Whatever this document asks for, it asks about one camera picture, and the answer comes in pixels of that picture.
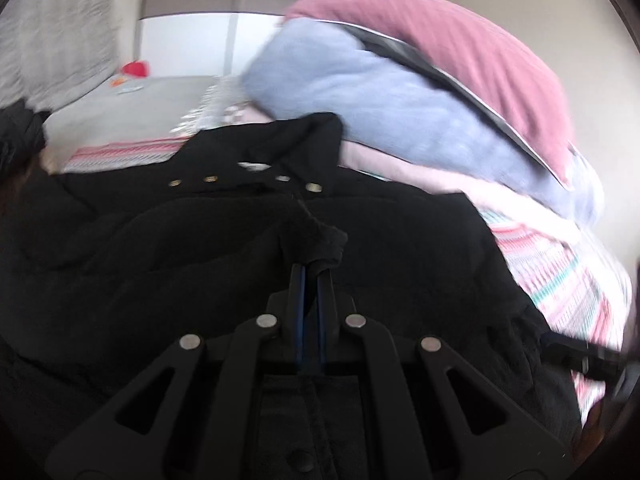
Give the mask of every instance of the mattress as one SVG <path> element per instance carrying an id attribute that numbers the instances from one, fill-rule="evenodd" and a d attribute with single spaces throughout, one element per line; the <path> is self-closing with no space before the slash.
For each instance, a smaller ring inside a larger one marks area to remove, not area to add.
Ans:
<path id="1" fill-rule="evenodd" d="M 59 170 L 83 146 L 189 133 L 220 78 L 132 79 L 116 87 L 111 85 L 113 79 L 46 121 L 47 169 Z"/>

